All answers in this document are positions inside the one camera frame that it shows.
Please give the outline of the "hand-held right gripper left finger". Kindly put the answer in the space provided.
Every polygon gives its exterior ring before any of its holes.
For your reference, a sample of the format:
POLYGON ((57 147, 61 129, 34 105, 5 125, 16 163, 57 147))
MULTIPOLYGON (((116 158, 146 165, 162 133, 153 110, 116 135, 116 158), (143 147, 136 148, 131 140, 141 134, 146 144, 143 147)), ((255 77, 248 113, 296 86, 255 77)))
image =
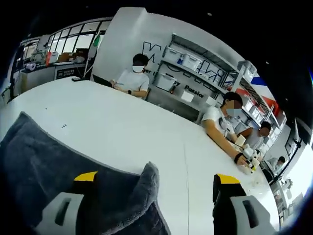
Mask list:
POLYGON ((42 210, 42 220, 35 231, 38 235, 75 235, 82 205, 96 190, 96 171, 77 176, 72 186, 60 192, 42 210))

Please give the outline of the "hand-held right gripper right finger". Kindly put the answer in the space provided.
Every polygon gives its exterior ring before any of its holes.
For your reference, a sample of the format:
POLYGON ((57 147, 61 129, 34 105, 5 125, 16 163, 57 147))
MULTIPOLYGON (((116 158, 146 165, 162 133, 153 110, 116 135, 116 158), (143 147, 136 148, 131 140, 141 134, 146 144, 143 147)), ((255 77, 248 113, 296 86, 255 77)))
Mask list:
POLYGON ((254 197, 246 195, 231 176, 214 175, 213 225, 215 235, 274 235, 270 214, 254 197))

